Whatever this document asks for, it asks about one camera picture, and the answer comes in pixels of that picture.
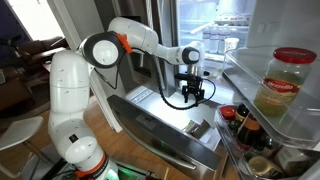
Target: sauce bottle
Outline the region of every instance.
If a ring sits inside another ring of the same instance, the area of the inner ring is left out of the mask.
[[[244,152],[244,156],[247,160],[250,160],[254,156],[262,155],[263,149],[266,146],[266,142],[262,137],[264,133],[264,129],[260,127],[259,134],[253,139],[252,148],[249,151]]]
[[[253,145],[254,139],[259,135],[259,133],[260,124],[252,114],[249,114],[249,117],[237,135],[237,142],[240,149],[243,151],[249,150]]]
[[[261,135],[261,138],[265,142],[265,147],[262,150],[262,156],[266,158],[273,158],[281,148],[281,144],[272,139],[266,132]]]
[[[229,123],[229,127],[231,132],[235,134],[238,133],[239,127],[242,125],[244,119],[248,116],[249,110],[247,107],[242,103],[238,106],[237,111],[235,113],[235,117]]]

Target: refrigerator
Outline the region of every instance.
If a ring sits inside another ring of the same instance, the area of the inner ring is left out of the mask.
[[[203,68],[211,72],[216,84],[203,83],[205,98],[210,101],[198,107],[179,111],[167,106],[159,95],[176,106],[188,106],[181,94],[184,81],[174,78],[186,73],[187,66],[173,66],[156,59],[161,84],[148,59],[141,54],[124,56],[119,66],[98,69],[111,84],[119,68],[118,88],[113,90],[93,71],[91,89],[109,125],[117,132],[125,130],[139,144],[154,152],[191,179],[219,179],[223,176],[225,149],[241,179],[256,179],[250,168],[239,166],[242,155],[234,152],[234,141],[221,120],[222,105],[244,103],[263,128],[284,146],[320,150],[320,94],[318,93],[319,58],[312,64],[295,105],[289,106],[286,123],[268,119],[253,105],[253,95],[262,82],[267,63],[278,47],[300,47],[320,55],[320,1],[317,0],[49,0],[59,25],[72,50],[76,50],[88,35],[108,30],[117,16],[130,18],[154,29],[159,43],[172,47],[192,41],[205,42],[206,27],[227,24],[229,37],[239,39],[236,50],[225,53],[205,53]],[[208,122],[209,129],[195,138],[184,129],[190,123]],[[301,177],[317,179],[320,173],[315,163]]]

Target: refrigerator shelf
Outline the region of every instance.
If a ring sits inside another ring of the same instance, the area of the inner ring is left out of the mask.
[[[286,146],[320,151],[320,97],[316,80],[320,78],[320,62],[312,64],[312,71],[287,111],[280,117],[260,112],[254,99],[277,47],[264,46],[228,51],[222,76],[243,97],[243,102],[262,127],[276,141]]]
[[[243,180],[267,180],[267,178],[259,178],[251,171],[245,153],[238,147],[236,139],[232,136],[231,131],[221,115],[219,109],[224,105],[218,106],[216,109],[215,125],[220,133],[221,140],[226,147],[229,157],[236,168],[240,179]],[[299,177],[287,177],[281,180],[297,180]]]

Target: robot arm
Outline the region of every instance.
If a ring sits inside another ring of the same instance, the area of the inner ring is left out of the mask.
[[[85,39],[78,52],[63,51],[54,55],[48,131],[58,153],[77,168],[80,179],[116,177],[116,164],[99,146],[83,120],[83,113],[89,103],[89,76],[93,68],[115,66],[125,50],[130,52],[130,47],[162,57],[171,64],[194,64],[200,57],[193,47],[160,45],[153,30],[120,17],[110,23],[108,32]]]
[[[126,42],[121,41],[119,39],[121,37],[125,37]],[[84,40],[80,49],[90,64],[100,68],[110,68],[116,65],[120,54],[125,50],[124,43],[127,43],[129,48],[139,48],[173,65],[195,64],[200,59],[200,53],[194,47],[164,47],[159,44],[155,31],[136,21],[121,17],[111,21],[108,32],[95,34]]]

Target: wooden floor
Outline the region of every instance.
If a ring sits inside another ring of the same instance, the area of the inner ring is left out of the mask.
[[[47,122],[49,111],[40,114],[44,118],[44,124],[41,129],[35,134],[31,141],[39,148],[47,147],[52,144],[51,139],[47,132]],[[159,165],[162,169],[166,169],[166,179],[168,180],[189,180],[190,178],[175,169],[173,166],[162,160],[155,154],[137,144],[130,138],[124,131],[116,133],[108,125],[96,99],[92,96],[90,105],[85,111],[84,119],[91,130],[96,135],[99,144],[106,151],[111,158],[121,157],[134,157],[138,162],[147,162],[146,167],[149,165]],[[28,155],[28,151],[22,145],[17,145],[9,150],[0,152],[0,162],[5,167],[8,167],[13,172],[19,170]],[[234,168],[228,168],[227,176],[223,179],[238,179],[237,173]],[[10,179],[5,174],[0,172],[0,180]]]

